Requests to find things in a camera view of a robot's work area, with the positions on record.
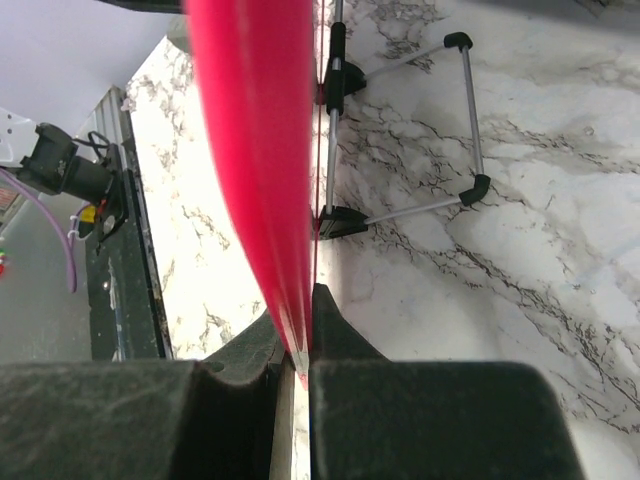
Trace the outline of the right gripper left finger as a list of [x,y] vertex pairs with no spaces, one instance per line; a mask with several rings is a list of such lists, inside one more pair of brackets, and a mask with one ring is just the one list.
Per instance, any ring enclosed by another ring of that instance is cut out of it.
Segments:
[[210,357],[6,365],[5,479],[265,479],[282,347],[262,315]]

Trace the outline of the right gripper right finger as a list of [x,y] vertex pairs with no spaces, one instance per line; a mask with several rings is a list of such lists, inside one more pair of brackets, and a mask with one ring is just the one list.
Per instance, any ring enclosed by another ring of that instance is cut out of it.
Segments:
[[315,479],[580,479],[556,395],[504,361],[394,362],[312,294]]

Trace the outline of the pink framed whiteboard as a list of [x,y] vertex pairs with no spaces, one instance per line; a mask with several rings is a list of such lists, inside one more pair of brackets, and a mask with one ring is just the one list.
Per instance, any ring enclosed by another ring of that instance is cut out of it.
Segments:
[[297,373],[309,371],[312,112],[308,1],[189,1],[196,80],[229,217]]

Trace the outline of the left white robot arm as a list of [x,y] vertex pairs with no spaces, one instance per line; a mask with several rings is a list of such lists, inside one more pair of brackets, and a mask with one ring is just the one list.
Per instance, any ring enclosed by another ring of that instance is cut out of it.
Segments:
[[55,125],[1,110],[1,168],[42,193],[100,204],[115,185],[114,152],[97,131],[77,139]]

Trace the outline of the black whiteboard stand foot right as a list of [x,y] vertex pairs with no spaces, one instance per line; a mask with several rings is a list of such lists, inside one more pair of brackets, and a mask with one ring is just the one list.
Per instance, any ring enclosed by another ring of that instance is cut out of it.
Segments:
[[333,240],[366,232],[367,219],[365,214],[348,207],[334,206],[330,213],[323,207],[318,220],[318,238]]

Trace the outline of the black whiteboard stand foot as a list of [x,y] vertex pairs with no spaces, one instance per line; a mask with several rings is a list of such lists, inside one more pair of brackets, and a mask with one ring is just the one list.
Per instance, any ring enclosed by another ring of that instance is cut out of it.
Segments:
[[326,110],[340,111],[344,108],[344,99],[367,86],[364,72],[355,64],[346,62],[340,71],[327,67],[324,79],[318,87],[316,104],[326,105]]
[[367,219],[365,214],[348,207],[334,206],[330,213],[323,207],[318,220],[318,238],[333,240],[366,232]]

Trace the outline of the black whiteboard stand foot left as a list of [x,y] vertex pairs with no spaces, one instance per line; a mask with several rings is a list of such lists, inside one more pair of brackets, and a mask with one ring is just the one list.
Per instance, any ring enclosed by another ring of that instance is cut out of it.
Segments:
[[340,71],[327,67],[324,79],[318,87],[316,104],[326,105],[326,110],[340,111],[344,108],[344,99],[367,86],[364,72],[355,64],[346,62]]

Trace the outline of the grey sponge block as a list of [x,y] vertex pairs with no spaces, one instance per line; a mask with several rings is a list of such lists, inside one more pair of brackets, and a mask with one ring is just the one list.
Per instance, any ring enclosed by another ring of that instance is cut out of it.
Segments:
[[185,54],[191,54],[189,31],[185,15],[177,15],[171,20],[166,37],[175,48]]

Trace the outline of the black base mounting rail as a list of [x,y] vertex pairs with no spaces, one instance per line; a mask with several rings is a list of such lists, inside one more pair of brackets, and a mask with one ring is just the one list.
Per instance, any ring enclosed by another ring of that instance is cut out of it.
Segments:
[[91,355],[94,360],[173,357],[130,116],[117,145],[129,217],[99,253],[87,242]]

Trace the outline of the aluminium extrusion frame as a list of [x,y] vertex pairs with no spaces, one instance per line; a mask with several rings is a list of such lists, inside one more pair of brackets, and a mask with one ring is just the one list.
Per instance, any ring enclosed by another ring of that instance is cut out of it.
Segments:
[[96,130],[119,146],[123,145],[130,133],[128,113],[122,109],[124,99],[124,91],[112,87],[94,110]]

